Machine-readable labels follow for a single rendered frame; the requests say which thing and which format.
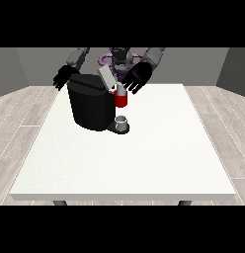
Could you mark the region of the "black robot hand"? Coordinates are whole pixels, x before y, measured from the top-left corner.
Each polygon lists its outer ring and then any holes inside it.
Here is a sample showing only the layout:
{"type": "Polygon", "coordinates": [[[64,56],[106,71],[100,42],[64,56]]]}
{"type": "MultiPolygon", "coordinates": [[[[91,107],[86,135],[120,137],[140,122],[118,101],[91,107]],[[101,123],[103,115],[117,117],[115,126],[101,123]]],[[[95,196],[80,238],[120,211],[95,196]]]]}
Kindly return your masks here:
{"type": "Polygon", "coordinates": [[[78,70],[75,67],[63,65],[53,78],[53,86],[60,91],[61,88],[69,81],[69,78],[76,73],[78,73],[78,70]]]}
{"type": "Polygon", "coordinates": [[[138,62],[122,80],[123,87],[135,95],[150,79],[152,66],[148,62],[138,62]]]}

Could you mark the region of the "small grey coffee pod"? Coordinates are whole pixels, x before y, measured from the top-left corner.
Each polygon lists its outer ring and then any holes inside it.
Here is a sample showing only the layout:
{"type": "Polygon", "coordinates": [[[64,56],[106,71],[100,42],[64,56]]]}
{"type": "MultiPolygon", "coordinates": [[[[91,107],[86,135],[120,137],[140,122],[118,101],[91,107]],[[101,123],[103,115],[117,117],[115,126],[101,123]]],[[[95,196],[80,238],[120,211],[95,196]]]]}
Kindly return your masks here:
{"type": "Polygon", "coordinates": [[[120,82],[117,83],[117,94],[120,95],[120,96],[123,96],[123,95],[126,94],[126,90],[123,87],[123,84],[120,83],[120,82]]]}

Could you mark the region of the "red pod holder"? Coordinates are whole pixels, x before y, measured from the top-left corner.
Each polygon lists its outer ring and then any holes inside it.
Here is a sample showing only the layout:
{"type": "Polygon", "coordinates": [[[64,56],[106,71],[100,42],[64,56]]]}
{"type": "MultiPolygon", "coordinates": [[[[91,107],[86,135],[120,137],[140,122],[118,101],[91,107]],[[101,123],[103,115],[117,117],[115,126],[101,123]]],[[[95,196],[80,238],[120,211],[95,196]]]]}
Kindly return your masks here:
{"type": "Polygon", "coordinates": [[[118,108],[123,108],[127,105],[127,95],[120,96],[117,92],[114,92],[115,106],[118,108]]]}

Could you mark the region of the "pale grey machine lid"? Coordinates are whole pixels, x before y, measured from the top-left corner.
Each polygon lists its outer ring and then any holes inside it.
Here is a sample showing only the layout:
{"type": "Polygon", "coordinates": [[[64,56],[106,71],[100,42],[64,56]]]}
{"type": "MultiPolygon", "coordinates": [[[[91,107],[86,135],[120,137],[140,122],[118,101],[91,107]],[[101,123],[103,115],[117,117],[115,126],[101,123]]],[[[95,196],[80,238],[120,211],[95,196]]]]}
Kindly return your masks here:
{"type": "Polygon", "coordinates": [[[113,92],[115,90],[117,81],[113,73],[111,72],[110,67],[108,65],[100,67],[98,69],[98,74],[101,77],[106,89],[109,92],[113,92]]]}

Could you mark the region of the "black coffee machine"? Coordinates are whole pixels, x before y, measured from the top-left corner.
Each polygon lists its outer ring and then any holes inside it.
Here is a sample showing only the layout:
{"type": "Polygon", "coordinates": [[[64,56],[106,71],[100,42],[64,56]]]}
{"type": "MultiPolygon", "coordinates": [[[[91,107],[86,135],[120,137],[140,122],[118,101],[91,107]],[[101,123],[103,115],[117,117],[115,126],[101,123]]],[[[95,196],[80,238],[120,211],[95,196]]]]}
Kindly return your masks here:
{"type": "Polygon", "coordinates": [[[119,130],[115,96],[106,89],[99,75],[73,74],[67,90],[75,123],[88,130],[107,129],[117,134],[129,132],[129,124],[119,130]]]}

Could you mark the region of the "small grey cup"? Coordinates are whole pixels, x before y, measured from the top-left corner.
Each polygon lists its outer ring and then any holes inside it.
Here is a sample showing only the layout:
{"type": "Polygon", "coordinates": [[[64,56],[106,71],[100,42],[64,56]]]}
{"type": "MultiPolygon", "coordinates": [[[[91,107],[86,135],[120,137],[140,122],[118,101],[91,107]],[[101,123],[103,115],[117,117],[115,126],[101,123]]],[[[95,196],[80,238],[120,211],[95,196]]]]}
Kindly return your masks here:
{"type": "Polygon", "coordinates": [[[127,128],[127,119],[125,116],[117,116],[115,118],[116,130],[124,131],[127,128]]]}

